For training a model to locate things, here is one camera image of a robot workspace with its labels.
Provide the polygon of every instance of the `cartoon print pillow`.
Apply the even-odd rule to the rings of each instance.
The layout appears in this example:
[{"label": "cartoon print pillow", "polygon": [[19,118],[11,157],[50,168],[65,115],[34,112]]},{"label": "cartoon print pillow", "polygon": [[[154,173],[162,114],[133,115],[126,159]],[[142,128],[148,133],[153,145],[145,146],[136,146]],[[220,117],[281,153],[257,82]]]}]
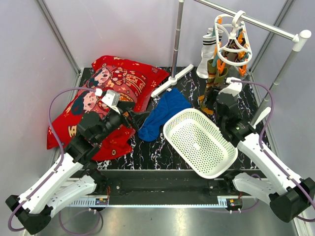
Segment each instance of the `cartoon print pillow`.
[{"label": "cartoon print pillow", "polygon": [[[152,91],[168,76],[166,71],[157,67],[114,56],[102,56],[94,61],[92,67],[96,73],[84,87],[100,88],[103,91],[114,90],[120,94],[121,101],[135,102],[133,110],[136,112],[146,110]],[[64,147],[76,135],[76,127],[82,115],[91,111],[97,112],[102,118],[108,113],[109,108],[101,102],[101,97],[95,96],[94,92],[80,90],[64,112],[53,121],[53,127]],[[134,133],[133,129],[122,125],[102,142],[101,150],[93,160],[111,160],[131,152],[127,141]],[[47,149],[57,145],[49,128]]]}]

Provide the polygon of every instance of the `blue towel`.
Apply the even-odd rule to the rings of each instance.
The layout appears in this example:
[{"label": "blue towel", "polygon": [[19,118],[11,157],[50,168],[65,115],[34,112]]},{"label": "blue towel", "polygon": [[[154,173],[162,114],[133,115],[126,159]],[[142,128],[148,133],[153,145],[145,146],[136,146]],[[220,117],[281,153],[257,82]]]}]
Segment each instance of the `blue towel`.
[{"label": "blue towel", "polygon": [[178,112],[190,107],[191,104],[177,88],[166,92],[138,131],[139,138],[147,142],[157,139],[161,125],[165,124]]}]

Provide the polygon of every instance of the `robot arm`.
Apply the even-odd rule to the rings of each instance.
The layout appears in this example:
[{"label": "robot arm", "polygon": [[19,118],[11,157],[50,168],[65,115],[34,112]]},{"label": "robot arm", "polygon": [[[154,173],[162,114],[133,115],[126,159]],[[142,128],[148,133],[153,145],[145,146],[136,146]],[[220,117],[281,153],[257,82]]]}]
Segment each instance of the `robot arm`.
[{"label": "robot arm", "polygon": [[[63,161],[59,157],[31,188],[20,196],[11,195],[5,201],[12,211],[25,202],[15,215],[30,234],[36,234],[44,229],[52,217],[76,199],[106,191],[106,177],[95,168],[77,182],[57,192],[75,172],[93,162],[92,158],[100,150],[101,142],[110,133],[122,124],[136,130],[142,126],[149,113],[133,112],[131,109],[135,104],[119,101],[119,96],[114,91],[107,91],[102,101],[111,108],[108,114],[101,119],[96,112],[85,113],[77,125],[76,136],[64,150]],[[125,112],[128,112],[128,117],[123,115]],[[35,189],[36,193],[28,199],[27,196]]]},{"label": "robot arm", "polygon": [[[239,80],[227,78],[228,86],[223,89],[213,87],[209,91],[207,108],[214,110],[218,127],[225,139],[231,142],[239,151],[248,156],[257,167],[266,175],[269,182],[259,181],[245,173],[236,171],[226,178],[227,189],[246,192],[270,205],[272,211],[284,222],[289,222],[311,203],[301,190],[293,183],[295,180],[313,199],[315,182],[311,178],[302,179],[298,174],[286,166],[272,151],[263,144],[263,149],[272,157],[272,161],[259,145],[259,135],[249,120],[239,114],[236,96],[242,89]],[[260,117],[260,122],[270,109],[266,109]],[[275,162],[289,174],[287,177]]]}]

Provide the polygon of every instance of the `black marble surface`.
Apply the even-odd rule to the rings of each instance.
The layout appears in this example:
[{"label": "black marble surface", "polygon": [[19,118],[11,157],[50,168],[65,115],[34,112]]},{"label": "black marble surface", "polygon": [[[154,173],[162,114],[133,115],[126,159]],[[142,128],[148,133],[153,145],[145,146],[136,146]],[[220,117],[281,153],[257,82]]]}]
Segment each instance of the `black marble surface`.
[{"label": "black marble surface", "polygon": [[[184,67],[177,67],[177,72]],[[171,67],[163,67],[167,72],[171,71]],[[83,71],[80,85],[82,86],[92,75],[94,71],[92,68],[85,68]],[[203,95],[206,80],[200,79],[196,74],[196,67],[185,77],[181,78],[175,86],[185,98],[192,104],[192,107],[199,109],[198,97]],[[151,111],[156,107],[160,96],[151,98],[147,111]],[[252,87],[245,85],[238,97],[238,105],[242,116],[245,118],[252,118],[257,110],[257,103],[254,97]],[[209,118],[215,122],[213,115],[208,115]],[[257,129],[260,131],[262,125],[259,124]],[[170,169],[182,170],[191,169],[190,166],[180,157],[174,150],[171,144],[165,139],[163,135],[163,126],[160,128],[159,137],[152,142],[145,142],[139,139],[137,133],[130,138],[129,144],[132,147],[132,152],[110,161],[98,162],[100,170],[112,169],[128,169],[128,170],[154,170],[154,169]],[[265,135],[264,142],[268,145],[268,140]],[[237,160],[230,167],[230,169],[256,169],[256,165],[243,153],[239,152]]]}]

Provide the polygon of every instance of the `clothes drying rack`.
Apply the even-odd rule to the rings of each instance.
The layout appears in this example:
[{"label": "clothes drying rack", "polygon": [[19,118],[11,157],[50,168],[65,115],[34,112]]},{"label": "clothes drying rack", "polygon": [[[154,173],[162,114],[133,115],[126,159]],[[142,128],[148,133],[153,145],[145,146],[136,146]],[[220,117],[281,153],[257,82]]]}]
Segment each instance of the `clothes drying rack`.
[{"label": "clothes drying rack", "polygon": [[[177,64],[177,56],[178,56],[178,46],[179,46],[179,38],[180,38],[180,32],[181,32],[181,23],[182,23],[182,17],[183,17],[183,8],[184,8],[184,1],[185,0],[179,0],[179,7],[178,7],[178,16],[177,16],[177,24],[176,24],[176,34],[175,34],[175,46],[174,46],[174,53],[173,53],[173,62],[172,62],[172,73],[169,77],[168,81],[164,84],[162,84],[159,88],[157,88],[153,93],[152,97],[157,96],[164,90],[166,90],[171,85],[175,85],[177,81],[185,76],[187,73],[189,73],[193,69],[193,65],[190,64],[188,67],[186,67],[184,70],[176,74],[176,64]],[[233,11],[231,9],[228,9],[226,7],[223,7],[219,4],[216,4],[211,1],[207,0],[194,0],[196,2],[199,2],[203,5],[209,6],[213,9],[216,9],[218,11],[221,11],[223,13],[229,14],[231,16],[235,16],[237,14],[236,11]],[[309,30],[303,30],[299,34],[292,34],[290,32],[287,32],[281,28],[278,28],[276,26],[267,24],[265,22],[262,22],[260,20],[257,20],[253,17],[247,16],[246,14],[243,14],[240,17],[240,20],[243,20],[245,22],[248,22],[254,26],[257,26],[259,28],[262,28],[264,30],[267,30],[269,32],[275,33],[283,38],[289,39],[292,42],[294,42],[294,45],[292,47],[291,53],[287,57],[286,61],[284,62],[282,68],[280,69],[279,73],[277,74],[275,80],[273,81],[270,91],[274,92],[276,87],[280,84],[281,79],[283,78],[284,74],[288,70],[288,68],[291,66],[292,62],[294,61],[295,57],[297,56],[298,52],[301,51],[306,41],[311,37],[312,33]],[[268,107],[268,103],[270,100],[270,95],[267,93],[265,97],[262,99],[256,113],[254,114],[253,119],[251,120],[251,125],[254,125],[256,121],[259,118],[259,115]]]}]

